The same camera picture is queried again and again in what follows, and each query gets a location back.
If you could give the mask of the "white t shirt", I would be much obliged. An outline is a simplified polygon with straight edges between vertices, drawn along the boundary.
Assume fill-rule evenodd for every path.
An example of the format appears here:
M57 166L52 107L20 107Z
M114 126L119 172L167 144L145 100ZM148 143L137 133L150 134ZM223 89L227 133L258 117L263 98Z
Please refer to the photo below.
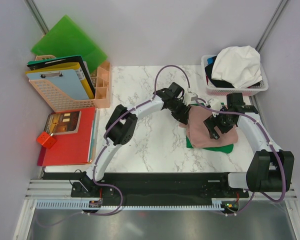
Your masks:
M225 81L237 89L253 86L263 80L261 56L249 45L224 48L213 62L211 78Z

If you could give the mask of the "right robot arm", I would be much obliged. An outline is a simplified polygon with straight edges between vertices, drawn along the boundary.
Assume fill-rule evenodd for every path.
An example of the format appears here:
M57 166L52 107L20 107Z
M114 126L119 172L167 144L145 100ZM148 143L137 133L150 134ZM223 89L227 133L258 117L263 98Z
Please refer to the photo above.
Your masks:
M253 152L248 170L228 174L228 179L219 184L220 193L230 197L237 188L259 193L287 192L292 179L294 155L291 151L282 150L270 137L257 108L246 104L243 95L238 92L228 94L226 103L212 98L205 107L212 113L204 121L211 139L218 140L238 127Z

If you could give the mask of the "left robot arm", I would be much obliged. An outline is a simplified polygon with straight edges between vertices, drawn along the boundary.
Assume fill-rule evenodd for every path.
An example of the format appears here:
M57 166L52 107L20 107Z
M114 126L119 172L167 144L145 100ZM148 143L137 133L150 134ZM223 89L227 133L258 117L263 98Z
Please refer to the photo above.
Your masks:
M175 120L186 125L191 108L190 103L197 96L173 82L168 88L155 91L150 99L135 106L117 105L106 124L102 147L93 160L93 164L86 171L90 179L83 183L82 191L89 197L94 197L99 193L98 181L104 177L106 168L116 152L132 139L139 120L152 113L168 109Z

